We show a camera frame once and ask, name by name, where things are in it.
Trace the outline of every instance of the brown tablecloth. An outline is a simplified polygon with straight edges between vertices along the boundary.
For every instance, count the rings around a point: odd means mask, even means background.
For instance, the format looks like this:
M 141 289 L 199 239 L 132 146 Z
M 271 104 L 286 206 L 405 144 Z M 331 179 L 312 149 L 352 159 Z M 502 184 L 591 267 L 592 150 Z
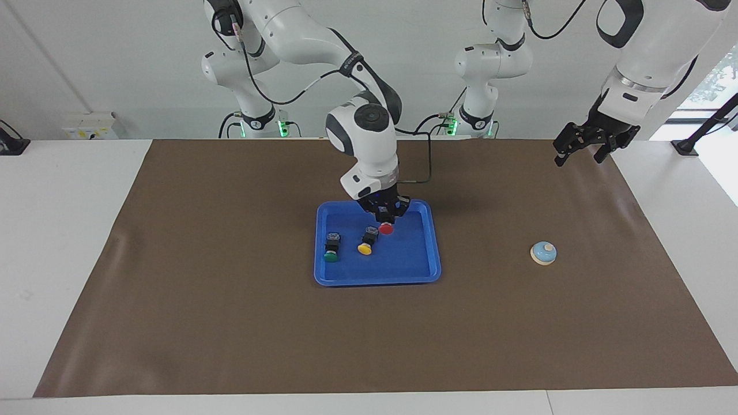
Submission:
M 548 141 L 439 142 L 435 284 L 329 289 L 325 142 L 156 141 L 37 397 L 736 385 L 617 167 Z M 401 143 L 402 176 L 425 144 Z M 531 245 L 559 250 L 550 267 Z

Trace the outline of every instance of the blue dome with beige knob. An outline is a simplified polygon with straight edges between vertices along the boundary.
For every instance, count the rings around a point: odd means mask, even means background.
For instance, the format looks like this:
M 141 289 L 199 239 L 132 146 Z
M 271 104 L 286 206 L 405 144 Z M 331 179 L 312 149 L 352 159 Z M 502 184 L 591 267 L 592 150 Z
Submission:
M 531 248 L 531 257 L 540 265 L 551 265 L 556 260 L 556 247 L 546 241 L 538 242 Z

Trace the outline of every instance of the yellow cap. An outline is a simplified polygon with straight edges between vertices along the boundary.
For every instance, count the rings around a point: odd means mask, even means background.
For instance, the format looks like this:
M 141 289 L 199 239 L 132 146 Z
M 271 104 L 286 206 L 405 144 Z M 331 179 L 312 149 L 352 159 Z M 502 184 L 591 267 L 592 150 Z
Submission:
M 363 255 L 371 255 L 371 245 L 369 244 L 359 245 L 359 252 Z

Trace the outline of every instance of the white tabletop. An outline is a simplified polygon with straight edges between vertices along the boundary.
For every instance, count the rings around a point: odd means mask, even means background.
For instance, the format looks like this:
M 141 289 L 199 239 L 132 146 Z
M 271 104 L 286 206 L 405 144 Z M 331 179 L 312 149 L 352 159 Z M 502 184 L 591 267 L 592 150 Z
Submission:
M 27 399 L 97 261 L 150 141 L 34 142 L 0 158 L 0 414 L 730 414 L 738 387 Z M 615 160 L 734 367 L 738 207 L 668 143 Z

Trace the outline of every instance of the red round object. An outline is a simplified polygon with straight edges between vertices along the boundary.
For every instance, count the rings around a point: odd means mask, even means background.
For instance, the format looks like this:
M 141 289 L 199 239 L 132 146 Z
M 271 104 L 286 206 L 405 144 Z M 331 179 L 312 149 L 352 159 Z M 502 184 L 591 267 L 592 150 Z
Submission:
M 392 235 L 392 232 L 395 231 L 395 227 L 392 226 L 392 224 L 383 223 L 381 226 L 379 226 L 379 232 L 382 235 Z

